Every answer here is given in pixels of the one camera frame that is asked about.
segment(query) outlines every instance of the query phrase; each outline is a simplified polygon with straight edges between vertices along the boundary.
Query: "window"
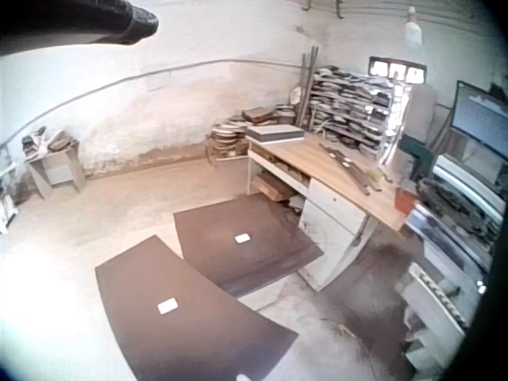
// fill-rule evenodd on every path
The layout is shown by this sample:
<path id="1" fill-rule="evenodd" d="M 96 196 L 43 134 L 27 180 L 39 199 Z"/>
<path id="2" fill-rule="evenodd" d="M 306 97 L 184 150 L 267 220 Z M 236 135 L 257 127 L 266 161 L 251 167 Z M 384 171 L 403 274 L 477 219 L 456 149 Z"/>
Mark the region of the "window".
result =
<path id="1" fill-rule="evenodd" d="M 371 57 L 368 74 L 386 78 L 397 76 L 398 80 L 406 83 L 424 83 L 427 77 L 427 67 L 403 60 Z"/>

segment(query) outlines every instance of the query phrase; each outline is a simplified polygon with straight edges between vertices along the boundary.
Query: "concrete floor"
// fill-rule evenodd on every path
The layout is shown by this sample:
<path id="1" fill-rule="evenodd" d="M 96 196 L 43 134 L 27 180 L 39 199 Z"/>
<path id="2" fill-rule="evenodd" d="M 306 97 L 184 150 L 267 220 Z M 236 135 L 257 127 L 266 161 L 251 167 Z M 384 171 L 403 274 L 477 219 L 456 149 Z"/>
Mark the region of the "concrete floor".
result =
<path id="1" fill-rule="evenodd" d="M 31 197 L 0 237 L 0 361 L 20 380 L 134 380 L 104 314 L 94 268 L 153 234 L 181 255 L 173 213 L 244 193 L 244 160 L 205 160 L 90 181 Z M 268 380 L 410 379 L 394 292 L 419 256 L 381 228 L 319 294 L 291 277 L 266 317 L 300 334 Z M 356 337 L 341 335 L 347 326 Z"/>

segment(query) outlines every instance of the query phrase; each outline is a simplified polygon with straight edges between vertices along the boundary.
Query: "white label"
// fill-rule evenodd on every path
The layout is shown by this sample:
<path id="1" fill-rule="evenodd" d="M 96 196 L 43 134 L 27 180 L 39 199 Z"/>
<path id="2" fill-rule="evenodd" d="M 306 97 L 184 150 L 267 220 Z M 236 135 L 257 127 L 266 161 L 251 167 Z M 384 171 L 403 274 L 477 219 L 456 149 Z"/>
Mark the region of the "white label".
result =
<path id="1" fill-rule="evenodd" d="M 176 299 L 169 299 L 166 302 L 162 302 L 158 305 L 159 312 L 161 315 L 167 314 L 168 312 L 171 312 L 173 310 L 176 310 L 178 308 L 178 303 L 176 302 Z"/>
<path id="2" fill-rule="evenodd" d="M 251 237 L 249 237 L 248 234 L 245 233 L 245 234 L 241 234 L 240 236 L 236 236 L 235 240 L 237 240 L 237 242 L 239 244 L 243 244 L 244 242 L 250 241 Z"/>

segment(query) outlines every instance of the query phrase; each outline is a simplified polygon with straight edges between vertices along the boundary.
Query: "dark brown panel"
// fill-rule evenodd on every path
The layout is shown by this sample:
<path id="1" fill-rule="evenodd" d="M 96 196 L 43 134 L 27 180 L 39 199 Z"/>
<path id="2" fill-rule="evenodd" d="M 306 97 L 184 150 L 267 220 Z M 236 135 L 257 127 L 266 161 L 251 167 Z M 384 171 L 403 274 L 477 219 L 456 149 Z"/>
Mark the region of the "dark brown panel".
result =
<path id="1" fill-rule="evenodd" d="M 263 379 L 297 334 L 250 310 L 157 236 L 95 268 L 114 336 L 139 381 Z M 178 308 L 161 315 L 158 305 Z"/>
<path id="2" fill-rule="evenodd" d="M 175 224 L 185 260 L 237 298 L 322 255 L 298 218 L 264 194 L 177 213 Z M 251 240 L 238 244 L 244 233 Z"/>

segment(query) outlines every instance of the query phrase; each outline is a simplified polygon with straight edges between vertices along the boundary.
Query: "computer screen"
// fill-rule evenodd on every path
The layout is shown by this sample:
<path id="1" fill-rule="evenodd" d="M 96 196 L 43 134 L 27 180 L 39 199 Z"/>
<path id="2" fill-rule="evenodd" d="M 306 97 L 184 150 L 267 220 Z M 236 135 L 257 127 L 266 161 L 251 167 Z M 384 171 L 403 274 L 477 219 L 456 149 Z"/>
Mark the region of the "computer screen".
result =
<path id="1" fill-rule="evenodd" d="M 458 81 L 452 127 L 508 160 L 508 104 Z"/>

